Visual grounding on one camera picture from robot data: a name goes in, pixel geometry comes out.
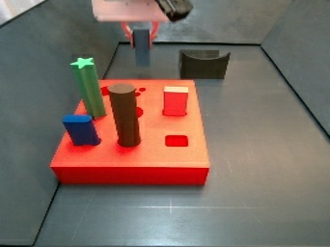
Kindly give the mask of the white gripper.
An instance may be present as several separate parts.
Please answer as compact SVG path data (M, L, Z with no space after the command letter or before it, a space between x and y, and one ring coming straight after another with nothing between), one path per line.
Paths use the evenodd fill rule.
M101 22L122 22L122 29L133 48L135 48L134 34L129 22L154 21L150 30L150 49L158 37L161 22L169 22L155 0L93 0L93 14Z

